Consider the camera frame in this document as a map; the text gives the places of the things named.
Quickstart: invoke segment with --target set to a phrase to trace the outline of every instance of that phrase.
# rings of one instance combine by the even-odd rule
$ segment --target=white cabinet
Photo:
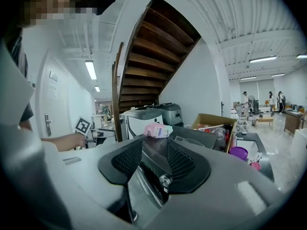
[[[291,145],[291,154],[297,160],[301,172],[304,172],[307,165],[307,128],[297,129]]]

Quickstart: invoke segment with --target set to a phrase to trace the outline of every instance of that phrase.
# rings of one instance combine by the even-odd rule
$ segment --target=pink object
[[[173,128],[168,125],[162,125],[159,123],[151,123],[146,125],[144,130],[145,136],[151,136],[154,138],[166,138],[173,132]]]
[[[253,163],[250,164],[250,166],[255,168],[258,171],[261,169],[261,166],[258,162],[253,162]]]

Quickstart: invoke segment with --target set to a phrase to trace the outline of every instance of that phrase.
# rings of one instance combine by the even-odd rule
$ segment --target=paper
[[[56,85],[51,84],[51,83],[49,84],[48,96],[54,99],[58,98],[58,88]]]
[[[75,131],[86,136],[87,132],[90,130],[90,127],[91,122],[80,116],[76,122]]]

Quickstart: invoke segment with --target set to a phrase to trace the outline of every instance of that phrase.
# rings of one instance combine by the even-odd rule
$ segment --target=cardboard box
[[[236,120],[228,117],[222,117],[222,116],[216,116],[216,115],[210,115],[210,114],[203,114],[199,113],[190,127],[191,129],[197,129],[200,125],[210,125],[210,126],[216,126],[216,125],[232,125],[232,131],[231,131],[231,136],[230,139],[226,145],[226,153],[229,152],[229,146],[232,143],[233,139],[233,132],[236,130]]]

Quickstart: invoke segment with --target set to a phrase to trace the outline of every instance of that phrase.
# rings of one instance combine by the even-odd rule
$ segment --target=purple container
[[[242,147],[233,147],[230,149],[229,153],[242,159],[243,161],[248,158],[248,151]]]

